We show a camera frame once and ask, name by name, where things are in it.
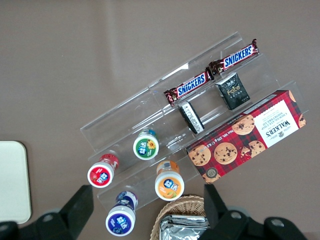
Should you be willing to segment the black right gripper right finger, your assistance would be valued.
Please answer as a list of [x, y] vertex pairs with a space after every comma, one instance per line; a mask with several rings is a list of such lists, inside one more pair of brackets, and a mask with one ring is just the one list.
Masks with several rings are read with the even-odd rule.
[[203, 240], [261, 240], [263, 227], [240, 210], [229, 210], [212, 184], [204, 185], [204, 212], [209, 229]]

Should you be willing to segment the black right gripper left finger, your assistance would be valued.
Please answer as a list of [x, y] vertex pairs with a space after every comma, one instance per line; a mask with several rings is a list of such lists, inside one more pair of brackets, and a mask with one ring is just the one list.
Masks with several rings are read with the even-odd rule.
[[94, 210], [93, 188], [83, 185], [58, 212], [36, 221], [39, 240], [76, 240]]

